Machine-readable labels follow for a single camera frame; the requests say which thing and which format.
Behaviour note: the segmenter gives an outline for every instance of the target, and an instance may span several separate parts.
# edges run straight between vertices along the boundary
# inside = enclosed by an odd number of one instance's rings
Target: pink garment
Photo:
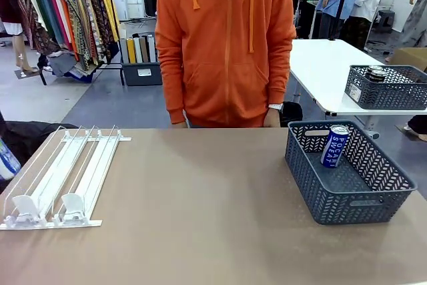
[[[56,0],[52,0],[52,4],[53,4],[53,9],[55,10],[56,17],[58,18],[59,27],[61,28],[61,33],[62,33],[62,36],[64,38],[65,45],[68,47],[69,50],[73,50],[73,47],[71,46],[70,42],[68,41],[67,32],[65,31],[65,27],[64,27],[64,24],[62,22],[61,15],[59,14],[59,9],[58,9],[58,6],[56,4]]]

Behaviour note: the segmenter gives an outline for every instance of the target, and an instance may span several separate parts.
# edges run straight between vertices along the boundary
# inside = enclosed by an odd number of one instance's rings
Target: hoodie zipper
[[[227,8],[227,34],[226,34],[226,124],[230,124],[230,83],[229,83],[229,65],[230,65],[230,43],[232,35],[232,0],[228,0]]]

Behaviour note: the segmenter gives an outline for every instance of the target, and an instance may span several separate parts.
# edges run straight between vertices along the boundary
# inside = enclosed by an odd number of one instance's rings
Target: brown table
[[[123,133],[92,215],[102,226],[0,232],[0,284],[427,280],[418,192],[388,224],[321,226],[285,163],[286,129]]]

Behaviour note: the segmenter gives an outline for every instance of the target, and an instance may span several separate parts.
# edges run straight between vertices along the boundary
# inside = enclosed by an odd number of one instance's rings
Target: basket
[[[366,77],[369,66],[350,66],[346,94],[364,109],[424,110],[427,75],[411,66],[381,66],[389,71],[383,83]]]
[[[320,163],[332,125],[350,130],[337,168]],[[313,219],[324,225],[388,222],[416,184],[352,121],[289,123],[285,159]]]

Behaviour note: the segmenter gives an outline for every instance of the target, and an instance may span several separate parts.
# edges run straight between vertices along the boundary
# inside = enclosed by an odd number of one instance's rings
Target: blue can
[[[21,164],[0,139],[0,180],[11,180],[18,174]]]
[[[350,130],[346,126],[333,125],[331,127],[322,158],[320,158],[323,166],[327,168],[338,166],[349,134]]]

